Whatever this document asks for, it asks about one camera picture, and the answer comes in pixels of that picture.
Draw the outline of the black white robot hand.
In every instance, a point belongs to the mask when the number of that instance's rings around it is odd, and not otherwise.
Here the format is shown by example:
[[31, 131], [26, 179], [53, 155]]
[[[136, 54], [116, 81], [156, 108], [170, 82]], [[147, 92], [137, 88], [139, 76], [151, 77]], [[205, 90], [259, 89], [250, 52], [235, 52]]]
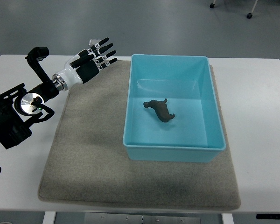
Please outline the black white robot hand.
[[85, 84], [101, 70], [116, 62], [117, 58], [110, 59], [116, 53], [115, 50], [104, 55], [113, 46], [112, 43], [106, 44], [108, 41], [107, 37], [70, 58], [64, 69], [52, 76], [52, 82], [58, 91], [67, 91], [76, 84]]

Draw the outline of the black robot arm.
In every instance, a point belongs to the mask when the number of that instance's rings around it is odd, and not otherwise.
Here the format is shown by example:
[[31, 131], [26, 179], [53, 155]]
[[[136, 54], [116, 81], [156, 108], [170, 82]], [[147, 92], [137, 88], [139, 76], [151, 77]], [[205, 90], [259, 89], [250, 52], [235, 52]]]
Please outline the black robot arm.
[[55, 114], [45, 102], [59, 94], [58, 83], [39, 64], [48, 55], [47, 47], [35, 47], [25, 57], [41, 84], [30, 91], [25, 89], [25, 84], [19, 84], [0, 94], [0, 144], [5, 149], [22, 143], [32, 135], [33, 124], [47, 121]]

